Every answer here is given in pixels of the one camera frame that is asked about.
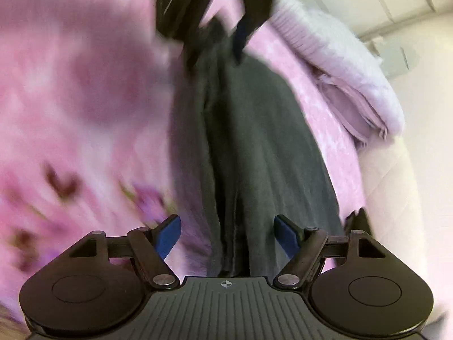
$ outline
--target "silver screw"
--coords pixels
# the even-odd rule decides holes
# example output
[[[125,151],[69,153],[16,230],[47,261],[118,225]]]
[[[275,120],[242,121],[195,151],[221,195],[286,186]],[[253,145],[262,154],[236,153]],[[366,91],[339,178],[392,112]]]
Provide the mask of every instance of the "silver screw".
[[[285,286],[296,285],[299,283],[300,279],[296,275],[292,275],[290,273],[280,275],[278,278],[280,284]]]
[[[168,286],[173,284],[176,281],[176,279],[172,275],[163,273],[161,275],[154,276],[153,281],[157,285]]]

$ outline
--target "dark fabric fold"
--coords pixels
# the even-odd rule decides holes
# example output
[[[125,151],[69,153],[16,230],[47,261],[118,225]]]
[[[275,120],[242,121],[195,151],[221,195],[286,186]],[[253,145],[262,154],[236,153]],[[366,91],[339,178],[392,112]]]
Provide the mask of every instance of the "dark fabric fold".
[[[249,55],[237,63],[216,19],[191,47],[211,229],[208,274],[272,279],[288,261],[273,237],[273,218],[284,214],[301,228],[342,235],[335,191],[286,82]]]

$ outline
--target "ribbed gray panel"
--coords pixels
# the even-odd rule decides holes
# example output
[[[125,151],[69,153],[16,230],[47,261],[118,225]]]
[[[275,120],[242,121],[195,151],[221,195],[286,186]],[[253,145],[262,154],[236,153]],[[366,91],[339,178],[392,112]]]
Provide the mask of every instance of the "ribbed gray panel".
[[[295,293],[266,279],[187,279],[173,292],[151,296],[142,312],[98,340],[350,340],[319,322]],[[31,340],[43,340],[34,335]],[[421,340],[412,335],[407,340]]]

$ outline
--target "pink bed sheet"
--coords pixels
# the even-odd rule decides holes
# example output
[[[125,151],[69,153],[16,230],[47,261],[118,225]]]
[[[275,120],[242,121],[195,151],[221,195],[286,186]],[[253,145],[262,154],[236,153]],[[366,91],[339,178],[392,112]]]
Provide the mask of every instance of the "pink bed sheet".
[[[220,10],[232,27],[240,9],[239,0],[215,0],[208,14]],[[353,141],[310,68],[268,24],[247,50],[292,86],[341,216],[363,206]],[[180,278],[205,273],[210,245],[180,51],[155,36],[153,0],[0,0],[0,303],[15,318],[26,278],[81,236],[143,225],[125,193],[137,185],[174,201],[182,218],[170,267]],[[49,166],[63,186],[78,181],[74,197],[55,193]],[[32,248],[14,242],[17,231],[33,237]]]

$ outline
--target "mattress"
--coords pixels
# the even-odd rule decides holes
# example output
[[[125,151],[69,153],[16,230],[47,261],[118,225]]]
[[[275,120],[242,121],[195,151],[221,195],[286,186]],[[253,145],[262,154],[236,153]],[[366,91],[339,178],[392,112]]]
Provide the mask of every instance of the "mattress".
[[[239,2],[215,0],[208,15],[217,11],[233,26]],[[126,192],[137,185],[158,190],[182,218],[168,265],[180,278],[205,274],[210,244],[192,88],[181,47],[155,35],[153,11],[154,0],[0,0],[0,303],[16,319],[23,282],[81,236],[124,235],[143,225]],[[293,88],[341,217],[359,209],[364,197],[353,141],[310,67],[268,24],[246,50]],[[71,185],[70,197],[62,195]],[[26,243],[18,243],[24,236]]]

